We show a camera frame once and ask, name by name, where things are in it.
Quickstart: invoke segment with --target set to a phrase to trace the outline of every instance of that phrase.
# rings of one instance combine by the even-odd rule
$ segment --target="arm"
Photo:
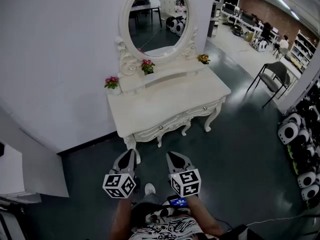
[[[209,214],[196,195],[187,196],[186,201],[192,216],[205,234],[220,237],[224,232],[217,221]]]
[[[115,218],[110,233],[110,240],[128,240],[130,237],[132,198],[121,199],[115,213]]]

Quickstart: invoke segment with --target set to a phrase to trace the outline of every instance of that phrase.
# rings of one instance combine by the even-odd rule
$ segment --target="sneaker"
[[[155,186],[152,185],[151,183],[145,184],[144,193],[145,195],[155,194],[156,193]]]

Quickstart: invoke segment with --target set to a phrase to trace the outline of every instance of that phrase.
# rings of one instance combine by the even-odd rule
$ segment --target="ceiling light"
[[[298,15],[296,15],[296,13],[293,10],[291,11],[291,14],[296,20],[300,20]]]
[[[283,0],[278,0],[280,4],[282,4],[285,8],[290,10],[290,7],[283,1]]]

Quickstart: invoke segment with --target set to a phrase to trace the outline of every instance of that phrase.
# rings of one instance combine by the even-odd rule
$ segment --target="shirt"
[[[165,207],[145,216],[144,226],[132,229],[129,240],[219,240],[204,234],[188,208]]]
[[[287,48],[289,47],[289,43],[287,40],[284,40],[282,39],[280,42],[279,42],[279,45],[280,45],[280,48]]]

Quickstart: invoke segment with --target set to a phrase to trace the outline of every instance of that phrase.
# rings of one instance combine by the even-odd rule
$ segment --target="baseboard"
[[[102,137],[95,138],[95,139],[90,140],[90,141],[88,141],[86,143],[83,143],[83,144],[80,144],[78,146],[74,146],[72,148],[69,148],[69,149],[67,149],[65,151],[59,152],[57,155],[59,155],[61,157],[64,157],[64,156],[67,156],[67,155],[69,155],[71,153],[77,152],[79,150],[83,150],[83,149],[91,147],[93,145],[96,145],[96,144],[98,144],[100,142],[104,142],[106,140],[110,140],[110,139],[112,139],[112,138],[114,138],[116,136],[118,136],[118,134],[117,134],[116,131],[114,131],[114,132],[111,132],[111,133],[109,133],[107,135],[104,135]]]

